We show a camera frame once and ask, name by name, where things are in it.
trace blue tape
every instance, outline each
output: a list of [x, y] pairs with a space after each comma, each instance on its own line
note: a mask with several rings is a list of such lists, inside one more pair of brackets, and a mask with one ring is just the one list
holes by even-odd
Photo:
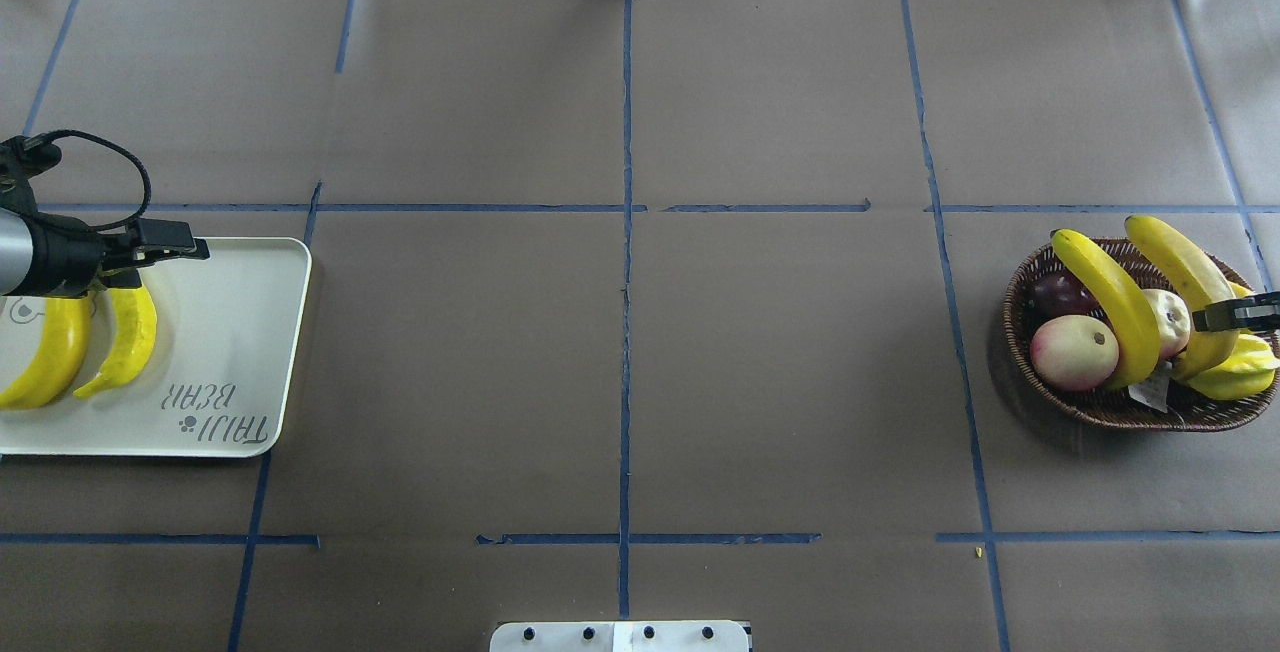
[[[943, 213], [1238, 214], [1234, 205], [941, 205]], [[1266, 209], [1280, 211], [1280, 206]]]
[[[376, 204], [330, 202], [323, 213], [628, 213], [627, 205], [475, 205], [475, 204]], [[639, 205], [635, 211], [645, 211]]]
[[58, 67], [58, 59], [63, 54], [63, 45], [67, 42], [67, 32], [72, 27], [72, 19], [76, 17], [76, 9], [79, 5], [79, 0], [72, 0], [67, 5], [67, 14], [63, 17], [63, 26], [58, 29], [58, 40], [54, 41], [54, 49], [49, 53], [49, 63], [45, 65], [45, 74], [40, 78], [40, 87], [36, 88], [36, 100], [31, 102], [31, 111], [27, 114], [27, 124], [22, 127], [22, 134], [24, 137], [31, 137], [36, 128], [36, 117], [40, 114], [40, 105], [45, 102], [45, 92], [49, 91], [49, 81], [54, 77], [54, 68]]
[[239, 648], [241, 628], [244, 624], [244, 607], [248, 605], [248, 584], [253, 575], [253, 556], [257, 550], [257, 534], [262, 525], [262, 503], [266, 500], [266, 483], [271, 474], [271, 451], [262, 455], [257, 470], [257, 491], [253, 493], [253, 511], [248, 521], [248, 539], [244, 544], [244, 561], [241, 565], [241, 582], [236, 589], [236, 611], [232, 615], [232, 630], [227, 639], [227, 652]]
[[622, 1], [622, 395], [618, 462], [618, 619], [631, 619], [631, 13]]
[[[123, 213], [138, 209], [137, 204], [116, 202], [55, 202], [40, 205], [41, 211], [82, 211], [82, 213]], [[275, 202], [191, 202], [191, 204], [152, 204], [152, 213], [305, 213], [307, 205]]]
[[334, 74], [342, 74], [347, 65], [347, 38], [351, 37], [351, 19], [356, 13], [356, 0], [347, 0], [347, 14], [342, 18], [342, 37], [338, 40], [338, 61], [333, 65]]
[[1196, 49], [1192, 46], [1192, 37], [1187, 31], [1187, 18], [1183, 15], [1183, 4], [1180, 0], [1170, 0], [1174, 6], [1174, 19], [1178, 23], [1178, 36], [1183, 41], [1183, 50], [1187, 53], [1187, 60], [1190, 63], [1192, 78], [1196, 79], [1196, 90], [1199, 92], [1201, 104], [1204, 106], [1204, 115], [1208, 118], [1208, 127], [1213, 132], [1213, 145], [1217, 146], [1217, 155], [1222, 160], [1222, 168], [1226, 170], [1226, 182], [1231, 187], [1231, 196], [1235, 199], [1236, 211], [1240, 214], [1240, 223], [1244, 224], [1244, 233], [1249, 238], [1249, 249], [1253, 251], [1253, 264], [1258, 268], [1258, 274], [1262, 277], [1262, 286], [1270, 292], [1274, 289], [1271, 287], [1271, 273], [1267, 270], [1266, 261], [1262, 259], [1262, 247], [1258, 246], [1258, 234], [1253, 232], [1253, 220], [1249, 219], [1249, 213], [1244, 205], [1244, 193], [1240, 191], [1240, 179], [1235, 174], [1235, 164], [1231, 163], [1231, 154], [1226, 150], [1226, 141], [1222, 138], [1222, 128], [1217, 122], [1217, 113], [1213, 110], [1213, 102], [1208, 97], [1208, 88], [1204, 86], [1204, 76], [1201, 74], [1199, 59], [1196, 55]]
[[97, 532], [6, 532], [0, 533], [0, 544], [257, 544], [275, 547], [320, 547], [315, 534], [134, 534]]
[[307, 247], [311, 246], [311, 237], [316, 232], [316, 215], [320, 214], [320, 191], [324, 188], [324, 181], [316, 182], [315, 191], [311, 192], [311, 204], [307, 205], [307, 225], [302, 232], [302, 243]]
[[[924, 87], [920, 82], [920, 63], [915, 50], [915, 31], [911, 27], [911, 6], [902, 3], [902, 28], [906, 32], [906, 54], [911, 65], [911, 86], [915, 88], [915, 117], [920, 126], [920, 149], [924, 154], [924, 167], [929, 173], [929, 197], [933, 210], [933, 228], [938, 241], [938, 259], [942, 264], [942, 279], [946, 283], [947, 311], [951, 316], [951, 337], [955, 343], [956, 363], [960, 365], [960, 383], [964, 388], [965, 419], [969, 423], [969, 455], [973, 460], [974, 492], [978, 493], [978, 512], [982, 529], [991, 533], [991, 506], [987, 500], [987, 475], [982, 466], [982, 443], [978, 439], [978, 419], [973, 407], [973, 388], [969, 386], [969, 361], [965, 357], [964, 332], [960, 327], [960, 307], [956, 305], [955, 282], [951, 274], [951, 259], [947, 255], [946, 228], [942, 219], [942, 199], [938, 192], [938, 175], [933, 164], [933, 150], [924, 124]], [[1009, 625], [1005, 620], [1005, 597], [1000, 584], [1000, 566], [996, 558], [996, 543], [988, 544], [987, 574], [991, 578], [991, 602], [996, 614], [996, 634], [1001, 652], [1009, 652]]]
[[982, 542], [1055, 543], [1055, 542], [1188, 542], [1188, 541], [1265, 541], [1280, 542], [1280, 530], [1074, 530], [1074, 532], [978, 532], [941, 533], [934, 538], [943, 544]]
[[[783, 533], [728, 533], [728, 534], [645, 534], [628, 535], [631, 544], [813, 544], [822, 539], [817, 532]], [[517, 544], [517, 546], [557, 546], [557, 544], [618, 544], [618, 534], [503, 534], [493, 539], [476, 535], [476, 544]]]
[[860, 205], [672, 205], [664, 213], [865, 213], [872, 201]]

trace cable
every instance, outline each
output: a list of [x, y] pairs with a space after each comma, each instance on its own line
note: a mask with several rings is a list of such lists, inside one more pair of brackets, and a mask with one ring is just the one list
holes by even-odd
[[[123, 218], [114, 223], [88, 225], [88, 228], [92, 232], [105, 232], [108, 229], [115, 229], [116, 227], [124, 227], [147, 213], [147, 206], [151, 206], [151, 175], [147, 174], [147, 168], [142, 165], [142, 160], [134, 156], [132, 151], [124, 150], [124, 147], [116, 145], [115, 142], [111, 142], [110, 140], [104, 140], [97, 134], [81, 132], [79, 129], [55, 129], [52, 132], [36, 134], [35, 137], [27, 138], [27, 145], [29, 145], [29, 149], [35, 149], [47, 145], [50, 142], [59, 141], [64, 137], [79, 137], [81, 140], [88, 140], [90, 142], [101, 145], [108, 150], [114, 151], [115, 154], [133, 163], [133, 167], [138, 168], [138, 177], [142, 179], [142, 204], [138, 205], [138, 209], [127, 218]], [[37, 145], [31, 145], [33, 140], [38, 141]], [[72, 232], [78, 232], [78, 229], [60, 227], [59, 224], [47, 220], [45, 222], [45, 224], [50, 224], [51, 227], [58, 227], [59, 229], [69, 229]]]

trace sticker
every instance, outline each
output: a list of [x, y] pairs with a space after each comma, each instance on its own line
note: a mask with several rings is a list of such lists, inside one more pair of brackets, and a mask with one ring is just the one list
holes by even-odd
[[1172, 375], [1174, 365], [1167, 360], [1161, 361], [1151, 377], [1129, 386], [1129, 396], [1152, 410], [1169, 414], [1169, 405], [1165, 401], [1169, 398], [1169, 378]]

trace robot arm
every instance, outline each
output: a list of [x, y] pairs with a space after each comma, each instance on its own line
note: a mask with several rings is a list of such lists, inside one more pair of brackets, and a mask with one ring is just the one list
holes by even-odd
[[[137, 211], [100, 225], [41, 213], [29, 181], [61, 160], [54, 141], [63, 137], [96, 142], [132, 161], [143, 186]], [[81, 297], [95, 282], [136, 286], [136, 274], [122, 273], [161, 260], [207, 260], [209, 245], [192, 237], [189, 225], [142, 216], [150, 201], [151, 183], [141, 160], [101, 137], [61, 129], [0, 142], [0, 295]]]

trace apple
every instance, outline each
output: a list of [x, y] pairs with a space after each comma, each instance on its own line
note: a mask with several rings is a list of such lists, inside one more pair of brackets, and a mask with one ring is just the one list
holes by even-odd
[[1032, 366], [1051, 387], [1084, 392], [1102, 384], [1120, 363], [1111, 328], [1085, 315], [1047, 320], [1032, 337]]
[[1167, 360], [1187, 348], [1192, 338], [1192, 313], [1187, 302], [1169, 289], [1143, 289], [1160, 325], [1160, 359]]

